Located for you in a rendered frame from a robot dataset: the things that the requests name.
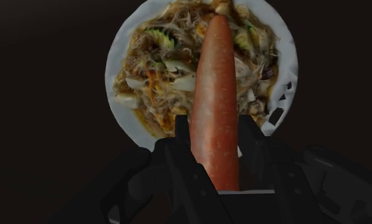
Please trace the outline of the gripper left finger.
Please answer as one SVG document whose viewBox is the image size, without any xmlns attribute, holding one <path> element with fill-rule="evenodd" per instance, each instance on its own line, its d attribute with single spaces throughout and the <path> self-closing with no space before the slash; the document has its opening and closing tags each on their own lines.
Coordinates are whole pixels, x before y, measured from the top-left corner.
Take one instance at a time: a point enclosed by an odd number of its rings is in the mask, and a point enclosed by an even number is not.
<svg viewBox="0 0 372 224">
<path fill-rule="evenodd" d="M 131 224 L 157 193 L 172 199 L 166 224 L 232 224 L 203 165 L 189 148 L 184 115 L 176 136 L 155 143 L 154 151 L 125 150 L 77 193 L 47 224 Z"/>
</svg>

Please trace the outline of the white plate of noodles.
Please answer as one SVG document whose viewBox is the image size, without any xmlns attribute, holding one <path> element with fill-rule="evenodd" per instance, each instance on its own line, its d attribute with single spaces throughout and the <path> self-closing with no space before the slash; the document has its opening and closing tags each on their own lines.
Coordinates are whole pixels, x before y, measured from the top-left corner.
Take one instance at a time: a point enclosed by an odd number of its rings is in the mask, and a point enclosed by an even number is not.
<svg viewBox="0 0 372 224">
<path fill-rule="evenodd" d="M 298 82 L 294 39 L 265 0 L 146 0 L 122 24 L 107 56 L 106 92 L 116 121 L 149 150 L 190 114 L 201 45 L 214 15 L 235 36 L 238 110 L 267 136 L 289 111 Z"/>
</svg>

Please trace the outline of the orange carrot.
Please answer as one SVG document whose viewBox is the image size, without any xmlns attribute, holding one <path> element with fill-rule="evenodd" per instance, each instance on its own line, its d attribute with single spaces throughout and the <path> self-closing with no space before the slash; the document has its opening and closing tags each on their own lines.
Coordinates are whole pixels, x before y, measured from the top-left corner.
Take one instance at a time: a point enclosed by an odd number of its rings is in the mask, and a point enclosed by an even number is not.
<svg viewBox="0 0 372 224">
<path fill-rule="evenodd" d="M 235 57 L 229 23 L 222 15 L 212 18 L 203 39 L 189 132 L 191 151 L 216 190 L 237 191 Z"/>
</svg>

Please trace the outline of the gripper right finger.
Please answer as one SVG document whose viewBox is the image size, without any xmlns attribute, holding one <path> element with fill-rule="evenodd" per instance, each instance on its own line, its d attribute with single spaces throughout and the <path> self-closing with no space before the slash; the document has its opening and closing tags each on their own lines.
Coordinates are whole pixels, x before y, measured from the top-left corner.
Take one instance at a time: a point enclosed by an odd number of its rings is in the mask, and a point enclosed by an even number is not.
<svg viewBox="0 0 372 224">
<path fill-rule="evenodd" d="M 260 187 L 274 191 L 283 224 L 372 224 L 372 172 L 363 166 L 323 146 L 294 156 L 249 115 L 238 119 L 238 147 Z"/>
</svg>

